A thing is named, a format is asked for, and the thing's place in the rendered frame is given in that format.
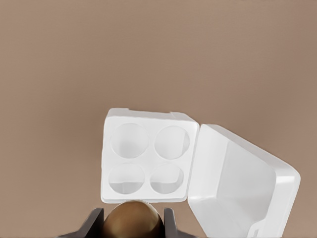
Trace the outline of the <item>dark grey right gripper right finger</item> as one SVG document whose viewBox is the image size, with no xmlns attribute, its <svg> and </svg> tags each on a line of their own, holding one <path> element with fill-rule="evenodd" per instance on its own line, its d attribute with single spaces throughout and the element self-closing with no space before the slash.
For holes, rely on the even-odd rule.
<svg viewBox="0 0 317 238">
<path fill-rule="evenodd" d="M 165 238 L 196 238 L 194 235 L 180 231 L 177 228 L 173 209 L 164 209 Z"/>
</svg>

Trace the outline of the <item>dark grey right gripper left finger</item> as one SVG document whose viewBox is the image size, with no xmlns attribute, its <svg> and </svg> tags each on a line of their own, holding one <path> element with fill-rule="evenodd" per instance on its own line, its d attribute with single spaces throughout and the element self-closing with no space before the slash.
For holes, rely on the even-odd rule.
<svg viewBox="0 0 317 238">
<path fill-rule="evenodd" d="M 95 208 L 79 230 L 57 236 L 57 238 L 102 238 L 103 223 L 104 209 Z"/>
</svg>

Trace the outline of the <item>brown egg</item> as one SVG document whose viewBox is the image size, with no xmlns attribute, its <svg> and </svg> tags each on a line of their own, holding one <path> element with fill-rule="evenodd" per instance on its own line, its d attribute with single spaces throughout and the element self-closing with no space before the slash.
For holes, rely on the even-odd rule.
<svg viewBox="0 0 317 238">
<path fill-rule="evenodd" d="M 103 224 L 102 238 L 165 238 L 165 228 L 151 204 L 130 200 L 109 213 Z"/>
</svg>

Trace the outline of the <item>white foam egg box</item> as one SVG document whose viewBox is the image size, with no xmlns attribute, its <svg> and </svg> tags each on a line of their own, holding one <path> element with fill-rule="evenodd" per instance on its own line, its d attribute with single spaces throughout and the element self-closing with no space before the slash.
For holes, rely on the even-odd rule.
<svg viewBox="0 0 317 238">
<path fill-rule="evenodd" d="M 199 129 L 184 113 L 110 109 L 103 133 L 102 202 L 186 200 Z"/>
</svg>

